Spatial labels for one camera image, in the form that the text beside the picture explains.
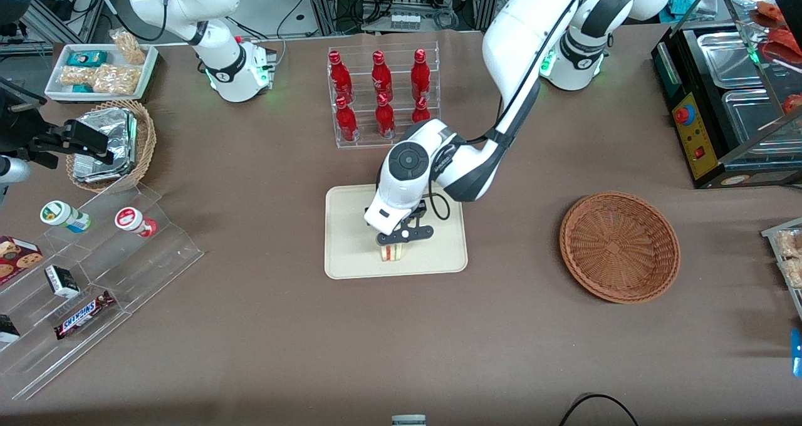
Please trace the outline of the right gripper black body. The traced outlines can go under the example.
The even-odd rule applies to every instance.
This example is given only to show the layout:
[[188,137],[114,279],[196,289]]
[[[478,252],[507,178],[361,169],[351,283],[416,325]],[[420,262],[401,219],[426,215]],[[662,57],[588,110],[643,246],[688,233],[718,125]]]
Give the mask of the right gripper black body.
[[49,131],[50,126],[38,112],[48,101],[5,78],[1,79],[1,83],[2,156],[20,158],[50,168],[51,155],[33,149],[32,144],[32,141]]

